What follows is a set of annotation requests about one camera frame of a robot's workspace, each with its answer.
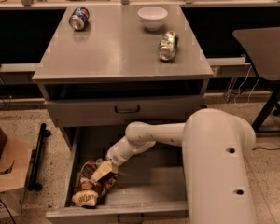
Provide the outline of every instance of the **box flap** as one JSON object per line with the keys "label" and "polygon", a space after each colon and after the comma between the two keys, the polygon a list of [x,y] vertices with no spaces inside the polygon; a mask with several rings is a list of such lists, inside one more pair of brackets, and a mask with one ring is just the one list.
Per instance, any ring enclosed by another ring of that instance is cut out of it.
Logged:
{"label": "box flap", "polygon": [[20,189],[25,186],[32,149],[32,144],[7,139],[0,159],[0,173],[10,169],[10,167],[12,169],[8,174],[0,175],[0,192]]}

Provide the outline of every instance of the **gray tabletop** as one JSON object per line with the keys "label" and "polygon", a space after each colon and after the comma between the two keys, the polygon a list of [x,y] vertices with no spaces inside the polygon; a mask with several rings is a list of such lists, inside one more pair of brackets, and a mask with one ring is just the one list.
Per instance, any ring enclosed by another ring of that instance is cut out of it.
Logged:
{"label": "gray tabletop", "polygon": [[[138,18],[140,5],[93,5],[84,31],[74,31],[69,7],[37,66],[36,82],[104,82],[207,78],[213,72],[179,5],[158,5],[168,11],[157,32],[146,31]],[[157,47],[164,33],[179,35],[178,51],[161,61]]]}
{"label": "gray tabletop", "polygon": [[233,35],[261,78],[280,81],[280,27],[236,30]]}

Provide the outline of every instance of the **floor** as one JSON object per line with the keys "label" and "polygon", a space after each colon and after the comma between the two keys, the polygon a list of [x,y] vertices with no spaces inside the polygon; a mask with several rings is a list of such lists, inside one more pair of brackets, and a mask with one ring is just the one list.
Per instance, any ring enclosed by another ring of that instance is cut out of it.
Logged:
{"label": "floor", "polygon": [[[263,106],[266,97],[254,97],[246,105],[246,97],[226,104],[221,97],[208,97],[208,107],[224,110],[228,113],[252,122]],[[63,195],[64,177],[67,169],[70,150],[64,142],[60,131],[54,127],[48,112],[42,105],[17,105],[9,110],[0,111],[0,127],[7,136],[24,142],[36,144],[40,124],[45,122],[52,133],[44,146],[38,181],[43,185],[41,191],[26,191],[23,209],[15,217],[17,224],[49,224],[45,219],[48,210],[59,207]],[[280,123],[279,117],[270,116],[266,123]],[[260,147],[280,147],[280,133],[257,134]],[[247,175],[253,195],[253,201],[259,224],[280,224],[280,150],[255,150],[245,159]],[[8,218],[1,219],[0,224],[12,223]],[[146,220],[150,224],[189,223],[187,218]]]}

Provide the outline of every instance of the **cabinet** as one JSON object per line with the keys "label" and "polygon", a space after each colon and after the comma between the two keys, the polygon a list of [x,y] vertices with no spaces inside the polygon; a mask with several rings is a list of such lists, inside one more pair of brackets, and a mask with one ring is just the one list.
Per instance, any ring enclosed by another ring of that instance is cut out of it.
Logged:
{"label": "cabinet", "polygon": [[[184,122],[203,104],[213,72],[181,8],[160,5],[169,16],[152,33],[139,22],[141,7],[89,6],[90,24],[81,32],[68,24],[75,9],[69,7],[36,68],[33,79],[72,151],[61,209],[47,213],[53,223],[184,216],[188,211],[181,151],[162,144],[121,166],[117,185],[95,209],[70,206],[81,166],[102,158],[128,123]],[[180,37],[178,52],[162,62],[157,46],[168,30]]]}

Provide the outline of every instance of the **can lid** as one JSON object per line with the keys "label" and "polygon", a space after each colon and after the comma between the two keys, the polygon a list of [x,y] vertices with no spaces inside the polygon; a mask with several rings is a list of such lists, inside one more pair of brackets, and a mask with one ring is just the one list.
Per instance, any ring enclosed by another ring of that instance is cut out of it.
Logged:
{"label": "can lid", "polygon": [[81,30],[84,28],[84,22],[79,17],[72,17],[69,23],[75,30]]}
{"label": "can lid", "polygon": [[172,58],[172,51],[166,46],[159,48],[159,57],[161,60],[168,61]]}

